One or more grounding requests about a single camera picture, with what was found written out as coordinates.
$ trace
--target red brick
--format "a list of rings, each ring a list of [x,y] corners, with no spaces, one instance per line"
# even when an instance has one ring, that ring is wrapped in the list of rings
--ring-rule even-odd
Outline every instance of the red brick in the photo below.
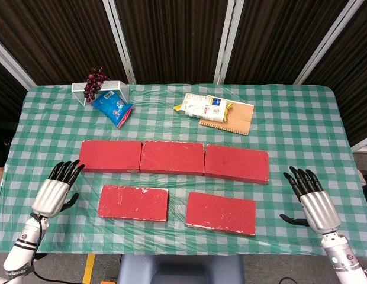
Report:
[[[141,141],[83,141],[79,159],[84,172],[139,172]]]
[[[168,190],[104,185],[98,215],[143,221],[165,222],[168,214]]]
[[[269,181],[268,152],[207,145],[204,175],[266,184]]]
[[[204,159],[202,143],[147,141],[141,150],[140,171],[203,175]]]
[[[256,201],[190,192],[186,226],[255,235]]]

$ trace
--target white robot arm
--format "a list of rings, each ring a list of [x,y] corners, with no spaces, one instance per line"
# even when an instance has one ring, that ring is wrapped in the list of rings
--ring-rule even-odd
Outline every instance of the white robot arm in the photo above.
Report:
[[[337,232],[342,222],[317,176],[310,170],[305,172],[293,167],[290,167],[290,170],[297,181],[288,173],[284,173],[284,176],[302,203],[306,219],[292,219],[285,214],[280,214],[280,217],[290,224],[310,226],[315,232],[323,235],[321,245],[341,284],[367,284],[367,271],[361,268],[346,237]]]
[[[81,165],[75,169],[79,160],[58,163],[48,179],[42,184],[32,205],[33,213],[16,240],[6,261],[4,269],[7,279],[0,277],[0,284],[22,284],[24,276],[34,272],[34,258],[36,251],[48,229],[48,219],[70,208],[78,199],[75,193],[69,202],[64,203],[70,187],[78,174],[85,167]]]

